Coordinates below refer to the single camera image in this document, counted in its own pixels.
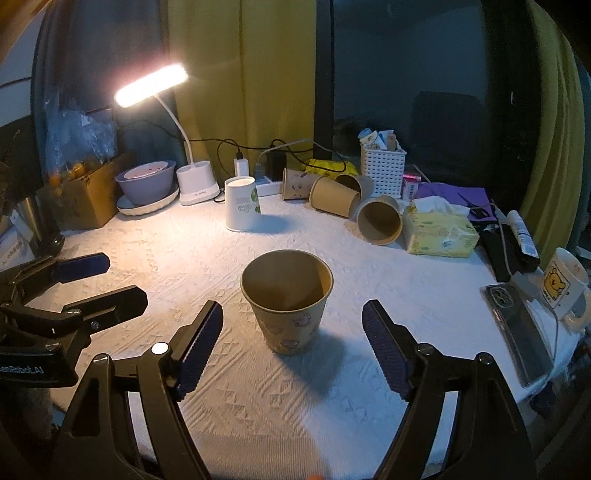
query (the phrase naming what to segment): table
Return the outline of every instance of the table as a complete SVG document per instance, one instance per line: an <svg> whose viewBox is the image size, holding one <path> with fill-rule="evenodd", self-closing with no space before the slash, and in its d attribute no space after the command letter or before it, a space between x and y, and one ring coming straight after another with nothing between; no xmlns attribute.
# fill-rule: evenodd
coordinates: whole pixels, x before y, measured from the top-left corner
<svg viewBox="0 0 591 480"><path fill-rule="evenodd" d="M109 272L57 285L32 302L63 304L135 284L148 293L142 317L93 336L78 362L80 376L100 352L113 358L142 354L191 323L206 300L217 300L224 327L197 390L181 403L195 444L212 475L229 479L370 478L406 407L392 393L361 326L361 309L378 299L418 342L442 353L474 358L490 352L517 401L522 388L505 342L479 289L495 282L483 259L414 256L399 243L365 242L352 220L316 212L309 203L261 199L259 232L225 228L224 207L178 202L144 218L118 215L105 227L70 235L67 257L105 252ZM305 355L281 357L265 345L240 275L255 257L295 248L318 255L333 271L320 336ZM541 308L536 319L553 346L555 322ZM577 335L559 330L555 371L569 361ZM69 405L75 388L55 389ZM448 394L430 461L444 458L455 409ZM132 416L141 452L153 455L137 396Z"/></svg>

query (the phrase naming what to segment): yellow bag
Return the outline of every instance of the yellow bag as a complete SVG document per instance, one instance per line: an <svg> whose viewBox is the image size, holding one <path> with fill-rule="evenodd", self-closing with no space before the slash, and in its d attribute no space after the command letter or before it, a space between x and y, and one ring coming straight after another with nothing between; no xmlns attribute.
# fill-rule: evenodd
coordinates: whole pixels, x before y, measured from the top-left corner
<svg viewBox="0 0 591 480"><path fill-rule="evenodd" d="M309 163L310 167L306 167L306 169L305 169L306 172L316 173L318 175L324 175L325 177L330 177L331 179L335 178L337 175L340 175L341 173L348 173L350 175L359 175L359 173L357 172L357 168L355 168L355 165L353 165L351 162L345 162L345 165L346 165L345 171L339 171L339 170L343 170L343 162L341 162L341 161L315 160L312 158L311 160L308 160L308 163ZM331 170L337 170L337 171L327 171L327 170L322 170L320 168L314 168L314 167L330 168Z"/></svg>

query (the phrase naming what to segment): cartoon print on cup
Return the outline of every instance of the cartoon print on cup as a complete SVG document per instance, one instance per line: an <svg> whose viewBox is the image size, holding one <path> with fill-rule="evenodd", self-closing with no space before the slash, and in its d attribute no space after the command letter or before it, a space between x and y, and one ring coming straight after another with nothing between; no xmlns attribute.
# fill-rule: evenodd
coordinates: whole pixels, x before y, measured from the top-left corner
<svg viewBox="0 0 591 480"><path fill-rule="evenodd" d="M270 327L267 327L267 330L269 330L269 332L272 333L273 335L279 335L280 333L283 333L283 328L275 326L275 325L271 325Z"/></svg>
<svg viewBox="0 0 591 480"><path fill-rule="evenodd" d="M305 312L302 314L301 317L293 319L294 325L296 327L300 327L300 328L307 327L311 321L312 321L312 315L310 315L309 312Z"/></svg>
<svg viewBox="0 0 591 480"><path fill-rule="evenodd" d="M567 287L566 281L561 275L560 270L556 267L552 267L552 270L550 270L544 279L544 287L552 300L558 300L560 294Z"/></svg>
<svg viewBox="0 0 591 480"><path fill-rule="evenodd" d="M297 346L300 344L299 340L289 340L287 338L284 338L281 341L281 346L283 348L287 348L288 350L293 350L295 348L297 348Z"/></svg>

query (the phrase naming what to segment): yellow curtain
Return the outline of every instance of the yellow curtain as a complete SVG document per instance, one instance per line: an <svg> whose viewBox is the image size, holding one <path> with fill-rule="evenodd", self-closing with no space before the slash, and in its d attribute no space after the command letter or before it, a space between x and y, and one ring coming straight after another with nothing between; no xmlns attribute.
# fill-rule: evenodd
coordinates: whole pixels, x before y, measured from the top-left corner
<svg viewBox="0 0 591 480"><path fill-rule="evenodd" d="M545 267L565 247L579 204L583 172L583 96L573 49L558 26L529 0L542 81L540 138L521 215Z"/></svg>
<svg viewBox="0 0 591 480"><path fill-rule="evenodd" d="M176 89L190 138L312 138L316 0L168 0L168 26L171 56L190 76ZM193 154L219 173L216 147L193 143ZM230 173L235 153L222 147ZM258 153L244 153L252 168Z"/></svg>
<svg viewBox="0 0 591 480"><path fill-rule="evenodd" d="M0 0L0 63L50 0Z"/></svg>

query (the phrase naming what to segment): black charger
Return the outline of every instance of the black charger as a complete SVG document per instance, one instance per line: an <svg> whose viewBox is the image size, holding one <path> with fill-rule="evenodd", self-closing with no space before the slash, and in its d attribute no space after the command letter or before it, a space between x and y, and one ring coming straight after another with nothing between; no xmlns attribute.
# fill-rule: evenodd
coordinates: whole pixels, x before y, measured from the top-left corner
<svg viewBox="0 0 591 480"><path fill-rule="evenodd" d="M281 181L283 179L283 169L287 166L287 153L282 150L272 150L267 152L267 165L265 166L265 175L271 181Z"/></svg>

